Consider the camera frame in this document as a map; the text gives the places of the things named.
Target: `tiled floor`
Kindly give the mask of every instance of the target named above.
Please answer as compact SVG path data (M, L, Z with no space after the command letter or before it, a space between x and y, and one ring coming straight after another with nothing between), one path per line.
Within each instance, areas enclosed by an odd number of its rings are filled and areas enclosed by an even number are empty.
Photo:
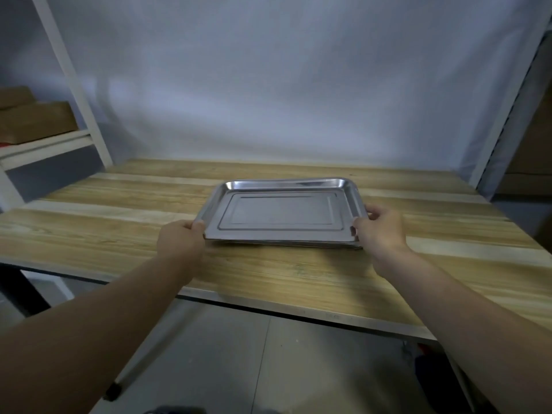
M100 287L67 280L75 295ZM53 284L35 285L51 304ZM21 319L0 303L0 332ZM402 342L343 329L175 300L119 377L115 402L93 414L160 405L207 413L431 413Z

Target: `person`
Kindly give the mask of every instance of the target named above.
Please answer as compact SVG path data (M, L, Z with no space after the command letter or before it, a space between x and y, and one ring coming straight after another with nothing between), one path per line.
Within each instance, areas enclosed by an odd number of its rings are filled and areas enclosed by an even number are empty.
M402 215L368 205L353 222L376 272L403 296L501 413L552 412L552 332L485 299L413 252ZM162 227L157 255L0 338L3 412L86 413L128 362L205 246L202 221Z

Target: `silver rectangular tray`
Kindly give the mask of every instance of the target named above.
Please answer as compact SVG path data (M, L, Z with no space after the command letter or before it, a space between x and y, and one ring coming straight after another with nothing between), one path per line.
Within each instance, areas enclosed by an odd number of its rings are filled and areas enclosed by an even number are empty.
M366 215L348 179L234 180L215 188L197 219L206 239L359 247L352 221Z

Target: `person's right arm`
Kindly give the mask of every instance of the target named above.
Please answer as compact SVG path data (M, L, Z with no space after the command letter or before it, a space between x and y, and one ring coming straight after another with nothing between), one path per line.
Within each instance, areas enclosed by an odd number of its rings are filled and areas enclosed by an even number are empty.
M368 205L353 225L387 279L501 413L552 412L552 332L413 252L399 212Z

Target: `black table leg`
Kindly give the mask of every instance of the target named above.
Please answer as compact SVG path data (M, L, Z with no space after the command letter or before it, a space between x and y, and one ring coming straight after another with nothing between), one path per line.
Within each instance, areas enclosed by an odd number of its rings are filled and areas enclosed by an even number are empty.
M25 317L51 308L29 279L14 267L0 267L0 292ZM103 398L107 401L115 401L121 394L121 390L121 385L114 382L109 386Z

